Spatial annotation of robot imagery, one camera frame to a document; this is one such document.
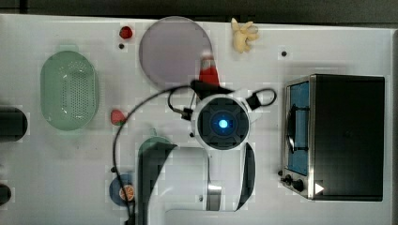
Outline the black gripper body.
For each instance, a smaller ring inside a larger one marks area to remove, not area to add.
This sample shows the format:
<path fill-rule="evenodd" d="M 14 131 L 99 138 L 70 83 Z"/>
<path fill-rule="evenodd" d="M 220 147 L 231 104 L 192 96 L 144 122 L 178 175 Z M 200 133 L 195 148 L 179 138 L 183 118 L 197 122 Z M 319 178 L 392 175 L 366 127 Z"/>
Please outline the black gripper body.
<path fill-rule="evenodd" d="M 200 99 L 204 99 L 212 95 L 233 93 L 233 90 L 199 80 L 193 80 L 190 83 L 190 87 Z"/>

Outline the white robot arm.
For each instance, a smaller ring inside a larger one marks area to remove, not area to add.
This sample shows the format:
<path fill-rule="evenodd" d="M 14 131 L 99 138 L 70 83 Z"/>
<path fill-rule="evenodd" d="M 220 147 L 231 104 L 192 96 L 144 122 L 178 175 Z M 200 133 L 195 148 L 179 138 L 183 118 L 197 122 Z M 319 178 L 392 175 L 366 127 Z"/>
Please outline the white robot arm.
<path fill-rule="evenodd" d="M 194 80 L 194 144 L 154 142 L 138 155 L 135 225 L 163 225 L 170 210 L 236 212 L 253 193 L 249 144 L 261 106 L 255 92 Z"/>

